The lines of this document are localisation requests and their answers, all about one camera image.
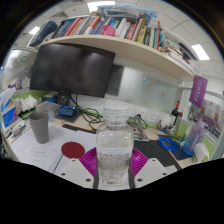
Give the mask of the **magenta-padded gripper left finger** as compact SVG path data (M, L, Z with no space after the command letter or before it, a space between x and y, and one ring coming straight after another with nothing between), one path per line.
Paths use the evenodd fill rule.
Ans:
M83 188L97 188L98 176L96 149L93 148L89 150L79 159L70 159L59 172L58 176Z

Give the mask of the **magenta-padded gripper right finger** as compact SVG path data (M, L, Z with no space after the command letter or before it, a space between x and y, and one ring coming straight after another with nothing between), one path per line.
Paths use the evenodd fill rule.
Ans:
M137 149L132 151L130 170L135 188L146 186L169 174L158 159L149 159Z

